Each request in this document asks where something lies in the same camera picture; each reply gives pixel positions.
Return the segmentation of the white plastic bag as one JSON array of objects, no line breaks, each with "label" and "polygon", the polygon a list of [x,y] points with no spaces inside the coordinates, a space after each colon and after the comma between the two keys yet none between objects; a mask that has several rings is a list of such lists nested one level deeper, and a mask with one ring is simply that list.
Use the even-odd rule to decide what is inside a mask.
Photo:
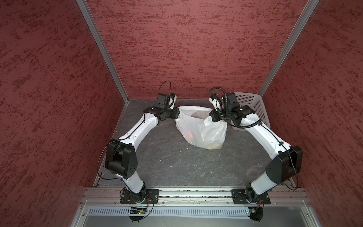
[{"label": "white plastic bag", "polygon": [[222,148],[226,138],[227,123],[213,122],[209,115],[211,108],[182,106],[178,109],[180,114],[175,120],[176,127],[189,144],[208,150]]}]

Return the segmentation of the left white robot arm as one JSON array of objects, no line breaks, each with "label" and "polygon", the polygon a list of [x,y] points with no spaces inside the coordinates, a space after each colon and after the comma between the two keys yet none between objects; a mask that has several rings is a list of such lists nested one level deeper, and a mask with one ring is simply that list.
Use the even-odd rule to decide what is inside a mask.
[{"label": "left white robot arm", "polygon": [[106,146],[105,168],[121,179],[127,194],[135,203],[143,203],[146,198],[146,185],[137,173],[137,148],[149,132],[165,119],[177,119],[177,107],[160,109],[149,107],[141,119],[121,138],[111,140]]}]

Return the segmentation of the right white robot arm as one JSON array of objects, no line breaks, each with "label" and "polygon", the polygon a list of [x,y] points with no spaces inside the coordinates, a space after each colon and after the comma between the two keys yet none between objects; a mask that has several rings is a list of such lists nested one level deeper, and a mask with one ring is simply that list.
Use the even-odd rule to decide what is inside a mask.
[{"label": "right white robot arm", "polygon": [[278,137],[249,106],[232,111],[217,108],[209,115],[213,122],[230,120],[236,128],[246,129],[271,158],[265,172],[246,186],[244,198],[249,204],[259,203],[267,191],[300,173],[303,158],[301,148],[293,147]]}]

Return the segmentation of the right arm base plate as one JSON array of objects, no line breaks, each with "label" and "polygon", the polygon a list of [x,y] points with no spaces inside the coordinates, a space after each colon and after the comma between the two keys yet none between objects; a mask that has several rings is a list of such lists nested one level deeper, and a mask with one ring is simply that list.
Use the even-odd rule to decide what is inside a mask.
[{"label": "right arm base plate", "polygon": [[269,205],[271,204],[267,192],[257,195],[252,189],[233,189],[231,190],[234,204],[239,205]]}]

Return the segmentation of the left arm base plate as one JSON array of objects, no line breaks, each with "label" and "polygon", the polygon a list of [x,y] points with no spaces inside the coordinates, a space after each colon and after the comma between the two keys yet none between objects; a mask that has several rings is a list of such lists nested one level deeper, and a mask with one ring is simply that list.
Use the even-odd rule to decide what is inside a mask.
[{"label": "left arm base plate", "polygon": [[145,189],[135,194],[125,189],[121,192],[120,204],[157,204],[159,192],[159,189]]}]

